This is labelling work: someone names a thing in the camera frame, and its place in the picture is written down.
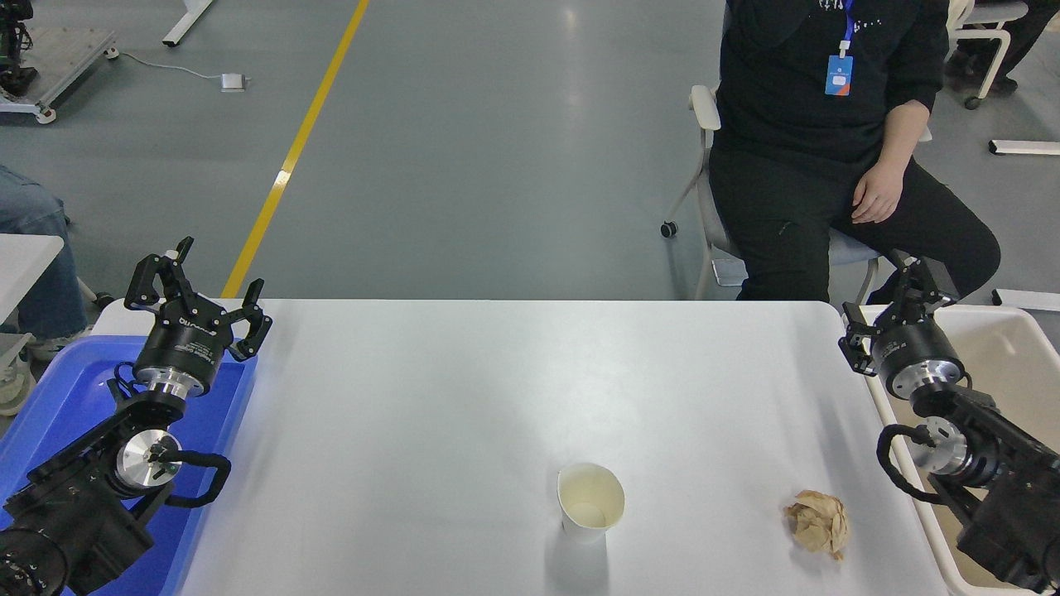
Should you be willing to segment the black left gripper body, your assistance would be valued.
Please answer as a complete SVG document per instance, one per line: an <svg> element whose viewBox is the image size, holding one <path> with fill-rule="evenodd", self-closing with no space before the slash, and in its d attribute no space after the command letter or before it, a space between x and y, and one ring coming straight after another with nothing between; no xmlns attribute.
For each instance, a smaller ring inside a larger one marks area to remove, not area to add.
<svg viewBox="0 0 1060 596"><path fill-rule="evenodd" d="M164 376L178 378L188 392L208 392L231 341L231 328L220 325L223 315L218 305L200 303L186 310L163 303L132 364L132 376L145 386Z"/></svg>

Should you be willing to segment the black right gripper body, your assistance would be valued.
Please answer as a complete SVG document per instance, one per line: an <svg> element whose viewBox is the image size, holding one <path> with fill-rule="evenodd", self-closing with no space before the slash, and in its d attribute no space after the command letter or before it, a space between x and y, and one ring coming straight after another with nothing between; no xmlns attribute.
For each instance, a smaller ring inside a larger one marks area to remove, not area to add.
<svg viewBox="0 0 1060 596"><path fill-rule="evenodd" d="M921 388L957 384L966 374L964 363L939 325L888 321L872 325L870 369L887 392L915 392Z"/></svg>

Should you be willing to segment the person's hand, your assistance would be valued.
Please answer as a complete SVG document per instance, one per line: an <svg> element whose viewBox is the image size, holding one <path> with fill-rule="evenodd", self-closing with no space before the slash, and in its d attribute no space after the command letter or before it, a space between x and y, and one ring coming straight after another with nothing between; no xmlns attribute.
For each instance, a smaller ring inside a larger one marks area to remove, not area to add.
<svg viewBox="0 0 1060 596"><path fill-rule="evenodd" d="M850 220L855 225L881 224L896 212L908 160L883 157L860 177Z"/></svg>

